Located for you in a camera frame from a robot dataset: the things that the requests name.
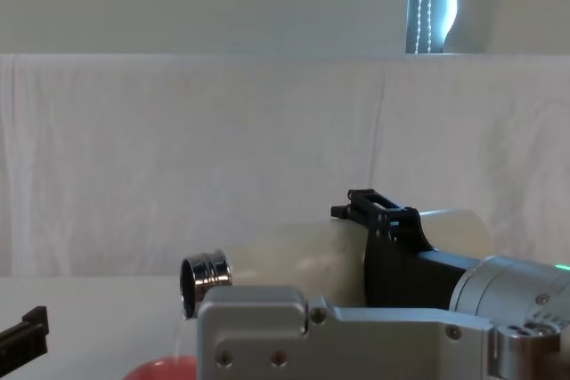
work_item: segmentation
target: screw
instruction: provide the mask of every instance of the screw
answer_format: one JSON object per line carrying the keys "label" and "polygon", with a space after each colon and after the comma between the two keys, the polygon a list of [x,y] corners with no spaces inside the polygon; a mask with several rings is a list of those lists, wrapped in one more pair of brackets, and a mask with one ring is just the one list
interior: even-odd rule
{"label": "screw", "polygon": [[216,362],[218,366],[228,368],[233,362],[233,356],[228,351],[223,351],[217,355]]}
{"label": "screw", "polygon": [[550,296],[548,294],[540,294],[536,297],[537,304],[546,304],[550,300]]}
{"label": "screw", "polygon": [[271,355],[271,362],[275,367],[283,367],[287,362],[287,353],[275,352]]}
{"label": "screw", "polygon": [[327,312],[321,307],[315,307],[311,309],[310,318],[314,324],[322,324],[327,319]]}
{"label": "screw", "polygon": [[452,340],[459,340],[461,338],[461,328],[457,325],[448,325],[445,327],[445,333]]}

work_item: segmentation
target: red bowl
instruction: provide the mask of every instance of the red bowl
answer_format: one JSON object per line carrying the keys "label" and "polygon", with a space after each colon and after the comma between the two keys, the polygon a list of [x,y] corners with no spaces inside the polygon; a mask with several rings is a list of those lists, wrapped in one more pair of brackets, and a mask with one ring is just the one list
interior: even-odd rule
{"label": "red bowl", "polygon": [[175,360],[167,356],[153,360],[131,371],[124,380],[196,380],[196,358],[180,356]]}

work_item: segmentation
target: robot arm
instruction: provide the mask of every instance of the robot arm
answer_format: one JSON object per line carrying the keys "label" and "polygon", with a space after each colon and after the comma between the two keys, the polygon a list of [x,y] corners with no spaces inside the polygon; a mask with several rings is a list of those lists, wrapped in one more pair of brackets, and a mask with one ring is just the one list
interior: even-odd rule
{"label": "robot arm", "polygon": [[[302,275],[289,282],[302,293],[263,276],[256,278],[264,287],[236,287],[243,284],[233,283],[232,260],[222,252],[185,262],[185,307],[194,312],[205,296],[200,379],[566,378],[569,271],[438,251],[417,210],[374,190],[351,190],[349,199],[331,213],[366,230],[363,265],[350,264],[363,270],[353,276],[362,278],[361,307],[327,303],[337,290],[307,295]],[[316,279],[324,290],[330,275]]]}
{"label": "robot arm", "polygon": [[555,328],[440,309],[336,308],[289,287],[219,287],[198,322],[204,380],[558,378],[546,377]]}

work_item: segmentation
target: white cloth backdrop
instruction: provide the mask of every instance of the white cloth backdrop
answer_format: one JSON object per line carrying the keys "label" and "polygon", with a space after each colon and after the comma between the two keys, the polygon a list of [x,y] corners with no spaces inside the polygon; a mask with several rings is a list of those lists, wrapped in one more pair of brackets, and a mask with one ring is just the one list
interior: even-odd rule
{"label": "white cloth backdrop", "polygon": [[23,55],[0,73],[2,274],[176,274],[369,186],[570,261],[568,57]]}
{"label": "white cloth backdrop", "polygon": [[458,0],[447,53],[570,53],[568,0]]}

